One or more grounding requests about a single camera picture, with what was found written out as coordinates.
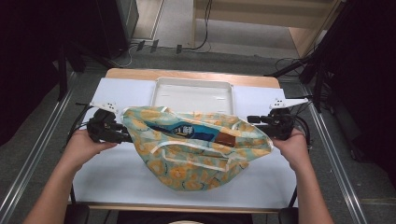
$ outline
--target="human hand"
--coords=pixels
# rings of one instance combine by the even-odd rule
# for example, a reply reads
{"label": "human hand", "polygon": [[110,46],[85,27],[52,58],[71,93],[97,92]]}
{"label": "human hand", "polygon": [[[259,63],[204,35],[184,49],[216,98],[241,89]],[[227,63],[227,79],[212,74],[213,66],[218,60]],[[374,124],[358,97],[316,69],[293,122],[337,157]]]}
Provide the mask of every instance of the human hand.
{"label": "human hand", "polygon": [[274,146],[279,148],[282,155],[289,162],[291,169],[298,171],[307,165],[311,165],[304,134],[293,129],[289,139],[282,141],[272,139]]}
{"label": "human hand", "polygon": [[77,130],[67,143],[59,163],[76,172],[96,154],[116,145],[117,143],[95,143],[91,140],[87,130]]}

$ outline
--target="wooden table edge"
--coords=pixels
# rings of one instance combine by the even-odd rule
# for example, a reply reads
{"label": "wooden table edge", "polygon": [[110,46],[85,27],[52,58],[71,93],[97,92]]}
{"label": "wooden table edge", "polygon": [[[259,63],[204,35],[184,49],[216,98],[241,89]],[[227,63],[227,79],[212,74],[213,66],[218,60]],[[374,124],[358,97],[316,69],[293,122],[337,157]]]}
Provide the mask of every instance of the wooden table edge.
{"label": "wooden table edge", "polygon": [[249,86],[279,89],[279,82],[274,77],[236,75],[214,72],[193,72],[162,69],[120,69],[111,68],[106,73],[107,78],[126,78],[139,80],[155,80],[159,77],[175,77],[201,79],[211,81],[226,81],[235,86]]}
{"label": "wooden table edge", "polygon": [[87,203],[91,209],[128,210],[128,211],[156,211],[156,212],[197,212],[197,213],[277,213],[279,208],[243,208],[216,206],[188,206],[188,205],[159,205],[134,203]]}

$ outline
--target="forearm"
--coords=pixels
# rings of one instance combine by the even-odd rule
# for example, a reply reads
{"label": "forearm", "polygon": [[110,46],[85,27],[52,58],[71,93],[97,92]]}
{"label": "forearm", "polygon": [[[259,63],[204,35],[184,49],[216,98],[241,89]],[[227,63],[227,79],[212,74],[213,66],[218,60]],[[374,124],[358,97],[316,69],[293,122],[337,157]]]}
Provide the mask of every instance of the forearm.
{"label": "forearm", "polygon": [[333,223],[311,164],[296,172],[299,223]]}
{"label": "forearm", "polygon": [[64,214],[75,174],[74,169],[64,168],[60,162],[23,223],[64,223]]}

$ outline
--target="human arm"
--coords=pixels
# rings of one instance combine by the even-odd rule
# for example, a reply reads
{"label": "human arm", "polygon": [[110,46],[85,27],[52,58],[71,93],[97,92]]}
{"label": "human arm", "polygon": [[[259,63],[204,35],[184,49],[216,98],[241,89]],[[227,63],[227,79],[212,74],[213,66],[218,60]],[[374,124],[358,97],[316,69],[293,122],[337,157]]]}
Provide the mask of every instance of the human arm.
{"label": "human arm", "polygon": [[107,142],[94,143],[86,130],[76,131],[23,223],[64,223],[68,197],[76,172],[93,156],[115,145]]}
{"label": "human arm", "polygon": [[303,133],[294,129],[288,140],[273,141],[296,174],[299,223],[333,223],[320,192]]}

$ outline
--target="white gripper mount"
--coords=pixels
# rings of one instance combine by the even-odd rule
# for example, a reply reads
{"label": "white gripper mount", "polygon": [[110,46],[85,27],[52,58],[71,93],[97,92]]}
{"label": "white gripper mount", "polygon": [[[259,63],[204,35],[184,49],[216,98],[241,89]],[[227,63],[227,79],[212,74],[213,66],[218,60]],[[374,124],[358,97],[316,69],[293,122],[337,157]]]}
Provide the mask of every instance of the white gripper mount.
{"label": "white gripper mount", "polygon": [[103,109],[105,111],[112,112],[114,114],[119,113],[116,103],[90,102],[90,106],[97,107],[97,108]]}
{"label": "white gripper mount", "polygon": [[307,103],[308,99],[276,99],[272,104],[270,104],[270,109],[280,109],[287,108],[294,105],[301,105]]}

